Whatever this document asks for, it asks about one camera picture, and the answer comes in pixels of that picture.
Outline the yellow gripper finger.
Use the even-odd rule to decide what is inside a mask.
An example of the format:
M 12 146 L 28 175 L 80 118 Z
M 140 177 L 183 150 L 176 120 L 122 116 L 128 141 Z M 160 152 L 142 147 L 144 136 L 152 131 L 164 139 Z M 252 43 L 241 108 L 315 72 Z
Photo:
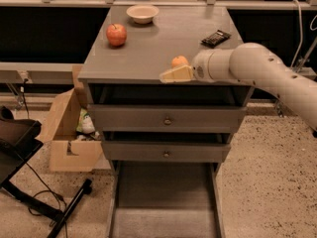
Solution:
M 193 70 L 190 65 L 179 65 L 168 69 L 159 75 L 159 79 L 163 83 L 187 82 L 193 78 Z

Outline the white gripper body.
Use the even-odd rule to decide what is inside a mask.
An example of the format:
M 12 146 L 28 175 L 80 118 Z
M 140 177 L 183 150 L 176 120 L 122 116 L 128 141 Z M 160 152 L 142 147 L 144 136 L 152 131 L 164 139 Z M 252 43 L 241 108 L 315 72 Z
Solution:
M 204 50 L 199 52 L 192 60 L 191 66 L 193 68 L 194 76 L 197 80 L 202 82 L 213 83 L 214 79 L 209 73 L 209 61 L 214 52 L 212 50 Z

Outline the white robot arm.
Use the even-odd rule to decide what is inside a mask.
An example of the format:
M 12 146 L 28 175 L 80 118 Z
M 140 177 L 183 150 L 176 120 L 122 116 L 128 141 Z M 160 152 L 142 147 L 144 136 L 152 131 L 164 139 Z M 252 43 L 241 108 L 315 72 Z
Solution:
M 288 68 L 266 47 L 245 43 L 233 50 L 204 50 L 191 65 L 182 64 L 159 75 L 163 83 L 228 82 L 258 88 L 273 95 L 317 130 L 317 83 Z

